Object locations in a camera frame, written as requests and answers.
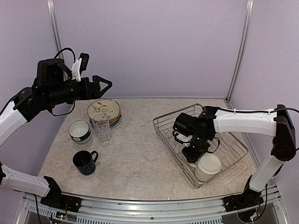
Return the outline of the white ribbed mug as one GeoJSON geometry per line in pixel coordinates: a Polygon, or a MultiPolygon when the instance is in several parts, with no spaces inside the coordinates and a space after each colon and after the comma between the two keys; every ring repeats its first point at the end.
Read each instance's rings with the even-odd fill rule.
{"type": "Polygon", "coordinates": [[[204,154],[196,164],[195,177],[201,182],[207,182],[214,178],[221,170],[222,163],[214,154],[204,154]]]}

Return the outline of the cream bird pattern plate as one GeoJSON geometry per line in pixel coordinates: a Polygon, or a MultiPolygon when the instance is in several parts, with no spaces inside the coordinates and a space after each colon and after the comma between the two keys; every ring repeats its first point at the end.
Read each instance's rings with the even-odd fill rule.
{"type": "Polygon", "coordinates": [[[91,103],[88,106],[87,114],[90,118],[92,115],[106,114],[109,120],[118,116],[121,113],[120,105],[111,99],[102,99],[91,103]]]}

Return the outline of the clear glass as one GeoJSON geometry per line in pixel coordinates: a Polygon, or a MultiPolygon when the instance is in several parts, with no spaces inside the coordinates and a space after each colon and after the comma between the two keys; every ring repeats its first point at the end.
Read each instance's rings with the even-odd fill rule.
{"type": "Polygon", "coordinates": [[[94,118],[93,118],[93,125],[94,124],[109,124],[109,117],[102,113],[102,114],[97,114],[94,118]]]}
{"type": "Polygon", "coordinates": [[[94,124],[94,129],[101,142],[106,143],[110,141],[111,129],[109,124],[94,124]]]}

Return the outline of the yellow polka dot plate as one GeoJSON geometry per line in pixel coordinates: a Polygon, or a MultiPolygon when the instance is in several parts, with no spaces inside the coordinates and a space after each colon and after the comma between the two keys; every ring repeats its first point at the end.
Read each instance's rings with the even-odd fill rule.
{"type": "MultiPolygon", "coordinates": [[[[94,118],[95,116],[96,116],[96,115],[92,115],[92,116],[90,117],[90,122],[91,122],[91,123],[93,122],[93,118],[94,118]]],[[[117,117],[110,119],[110,120],[109,120],[109,124],[112,125],[112,124],[116,123],[120,118],[121,118],[121,113],[119,113],[117,117]]]]}
{"type": "Polygon", "coordinates": [[[109,124],[111,127],[113,127],[114,125],[116,125],[122,118],[122,115],[120,114],[117,118],[112,119],[109,121],[109,124]]]}

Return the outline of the blue polka dot plate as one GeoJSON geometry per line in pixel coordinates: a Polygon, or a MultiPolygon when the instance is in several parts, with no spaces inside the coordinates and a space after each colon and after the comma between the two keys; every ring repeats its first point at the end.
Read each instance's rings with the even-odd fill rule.
{"type": "Polygon", "coordinates": [[[113,124],[110,125],[110,128],[115,128],[117,127],[122,121],[122,116],[119,117],[119,119],[117,121],[115,121],[113,124]]]}

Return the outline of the teal and white bowl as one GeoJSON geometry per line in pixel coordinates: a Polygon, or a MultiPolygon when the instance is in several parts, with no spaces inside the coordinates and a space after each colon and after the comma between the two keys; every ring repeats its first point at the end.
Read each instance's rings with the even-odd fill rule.
{"type": "Polygon", "coordinates": [[[73,122],[68,128],[71,139],[80,138],[82,140],[91,137],[91,129],[86,121],[78,120],[73,122]]]}

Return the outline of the pale green ribbed bowl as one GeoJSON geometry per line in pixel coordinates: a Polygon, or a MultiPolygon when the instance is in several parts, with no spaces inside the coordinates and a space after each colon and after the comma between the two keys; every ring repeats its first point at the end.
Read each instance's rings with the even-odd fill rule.
{"type": "Polygon", "coordinates": [[[79,144],[79,145],[83,145],[83,144],[86,144],[88,143],[90,140],[90,137],[89,138],[86,138],[84,140],[80,139],[80,138],[73,138],[72,141],[76,144],[79,144]]]}

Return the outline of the dark blue cup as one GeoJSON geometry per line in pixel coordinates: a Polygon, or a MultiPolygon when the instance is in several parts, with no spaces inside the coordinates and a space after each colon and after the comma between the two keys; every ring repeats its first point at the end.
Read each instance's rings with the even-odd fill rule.
{"type": "Polygon", "coordinates": [[[96,169],[95,163],[98,156],[97,151],[88,152],[82,150],[75,153],[72,162],[82,175],[91,175],[96,169]]]}

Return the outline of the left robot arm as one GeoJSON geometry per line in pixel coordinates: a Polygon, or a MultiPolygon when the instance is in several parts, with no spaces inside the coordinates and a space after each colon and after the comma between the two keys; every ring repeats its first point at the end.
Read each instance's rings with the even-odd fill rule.
{"type": "MultiPolygon", "coordinates": [[[[52,112],[60,104],[101,98],[113,84],[97,75],[92,81],[81,78],[87,63],[87,59],[79,58],[69,69],[63,59],[39,61],[33,85],[14,95],[0,113],[1,144],[42,111],[52,112]]],[[[28,175],[4,164],[0,166],[0,187],[40,196],[57,208],[65,204],[65,196],[53,178],[28,175]]]]}

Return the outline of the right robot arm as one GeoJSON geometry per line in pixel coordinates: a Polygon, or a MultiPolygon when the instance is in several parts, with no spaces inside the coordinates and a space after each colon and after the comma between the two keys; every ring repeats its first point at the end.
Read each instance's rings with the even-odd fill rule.
{"type": "Polygon", "coordinates": [[[236,110],[204,106],[197,116],[180,113],[173,124],[176,141],[186,144],[183,155],[188,162],[197,161],[206,153],[218,133],[254,133],[273,138],[271,154],[248,179],[248,190],[239,196],[239,203],[249,207],[257,200],[267,182],[283,164],[293,159],[298,151],[296,134],[289,108],[277,105],[274,109],[236,110]]]}

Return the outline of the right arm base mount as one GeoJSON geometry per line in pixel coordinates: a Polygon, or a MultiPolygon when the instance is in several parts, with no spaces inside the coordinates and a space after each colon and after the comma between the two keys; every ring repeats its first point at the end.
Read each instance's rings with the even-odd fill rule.
{"type": "Polygon", "coordinates": [[[222,200],[226,212],[245,209],[264,202],[263,197],[259,193],[257,195],[246,195],[244,193],[231,195],[224,197],[222,200]]]}

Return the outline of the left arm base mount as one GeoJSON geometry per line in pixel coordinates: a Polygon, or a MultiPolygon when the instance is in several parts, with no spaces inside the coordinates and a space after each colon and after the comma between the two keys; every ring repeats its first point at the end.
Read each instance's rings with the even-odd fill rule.
{"type": "Polygon", "coordinates": [[[52,208],[64,210],[66,212],[78,213],[82,199],[75,196],[62,194],[60,191],[50,190],[49,193],[41,198],[41,204],[52,208]]]}

